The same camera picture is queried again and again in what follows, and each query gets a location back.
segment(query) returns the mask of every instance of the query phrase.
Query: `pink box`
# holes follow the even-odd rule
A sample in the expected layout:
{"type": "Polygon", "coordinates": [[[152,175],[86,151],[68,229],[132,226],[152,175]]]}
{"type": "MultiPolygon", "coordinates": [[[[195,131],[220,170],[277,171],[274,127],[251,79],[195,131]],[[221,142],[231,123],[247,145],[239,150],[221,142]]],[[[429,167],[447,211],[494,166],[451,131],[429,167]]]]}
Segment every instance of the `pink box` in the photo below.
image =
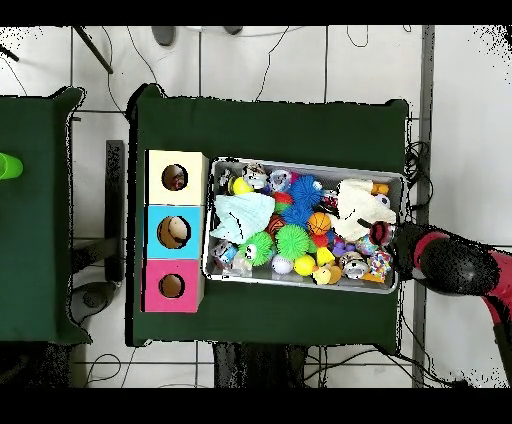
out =
{"type": "Polygon", "coordinates": [[[141,275],[142,312],[197,312],[204,293],[198,259],[148,259],[141,275]],[[166,297],[160,291],[160,282],[167,275],[177,275],[184,283],[177,297],[166,297]]]}

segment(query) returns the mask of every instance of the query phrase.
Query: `green table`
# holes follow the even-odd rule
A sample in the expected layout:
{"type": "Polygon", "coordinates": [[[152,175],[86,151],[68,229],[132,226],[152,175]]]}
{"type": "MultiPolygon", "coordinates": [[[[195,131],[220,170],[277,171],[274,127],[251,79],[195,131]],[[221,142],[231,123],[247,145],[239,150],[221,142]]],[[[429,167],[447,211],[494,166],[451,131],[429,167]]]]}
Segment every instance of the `green table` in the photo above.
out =
{"type": "Polygon", "coordinates": [[[0,181],[0,340],[82,343],[70,319],[67,125],[83,91],[49,98],[0,97],[0,151],[23,174],[0,181]]]}
{"type": "Polygon", "coordinates": [[[210,159],[233,156],[401,173],[405,101],[374,106],[166,98],[151,84],[134,93],[128,109],[127,275],[133,276],[127,290],[127,312],[133,311],[126,321],[128,343],[196,339],[379,344],[395,352],[398,290],[376,295],[207,280],[196,314],[141,312],[142,176],[146,149],[200,151],[210,159]]]}

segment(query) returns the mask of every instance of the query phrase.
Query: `white ball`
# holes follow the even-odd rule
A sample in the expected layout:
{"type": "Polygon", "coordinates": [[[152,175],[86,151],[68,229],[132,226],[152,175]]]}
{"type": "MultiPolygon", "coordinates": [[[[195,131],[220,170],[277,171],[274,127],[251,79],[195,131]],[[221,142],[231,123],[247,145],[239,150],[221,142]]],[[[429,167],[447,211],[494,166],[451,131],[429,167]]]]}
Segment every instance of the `white ball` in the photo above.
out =
{"type": "Polygon", "coordinates": [[[293,261],[276,255],[272,259],[272,269],[278,274],[288,274],[293,269],[293,261]]]}

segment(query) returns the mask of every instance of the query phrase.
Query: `black pole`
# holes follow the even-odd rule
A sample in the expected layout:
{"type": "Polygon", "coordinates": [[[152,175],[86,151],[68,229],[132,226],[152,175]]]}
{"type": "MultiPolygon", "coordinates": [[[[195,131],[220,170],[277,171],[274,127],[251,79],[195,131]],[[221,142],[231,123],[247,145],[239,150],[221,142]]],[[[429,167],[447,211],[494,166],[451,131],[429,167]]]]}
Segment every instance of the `black pole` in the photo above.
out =
{"type": "Polygon", "coordinates": [[[87,47],[89,47],[89,49],[92,51],[94,56],[96,56],[96,59],[98,59],[100,61],[100,63],[103,65],[103,67],[106,69],[106,71],[109,74],[113,74],[114,71],[112,70],[110,65],[107,63],[107,61],[103,58],[103,56],[98,51],[98,49],[96,48],[94,43],[91,41],[89,36],[85,33],[85,31],[82,28],[80,28],[79,26],[76,26],[76,27],[73,27],[73,28],[76,31],[76,33],[80,36],[80,38],[84,41],[85,45],[87,47]]]}
{"type": "Polygon", "coordinates": [[[7,57],[11,58],[12,60],[14,60],[15,62],[19,62],[20,61],[20,58],[18,56],[16,56],[13,52],[11,52],[10,50],[7,50],[4,46],[2,46],[0,44],[0,53],[3,53],[5,54],[7,57]]]}

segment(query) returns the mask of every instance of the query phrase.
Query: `blue box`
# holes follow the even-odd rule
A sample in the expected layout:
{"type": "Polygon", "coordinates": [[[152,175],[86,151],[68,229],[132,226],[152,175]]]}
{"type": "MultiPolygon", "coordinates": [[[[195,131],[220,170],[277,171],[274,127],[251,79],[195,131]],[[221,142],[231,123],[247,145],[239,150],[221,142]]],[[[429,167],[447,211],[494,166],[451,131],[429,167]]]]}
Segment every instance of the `blue box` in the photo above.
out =
{"type": "Polygon", "coordinates": [[[203,206],[148,206],[146,247],[147,259],[200,259],[203,242],[203,206]],[[181,217],[189,225],[190,238],[186,244],[177,249],[169,249],[158,240],[157,230],[167,217],[181,217]]]}

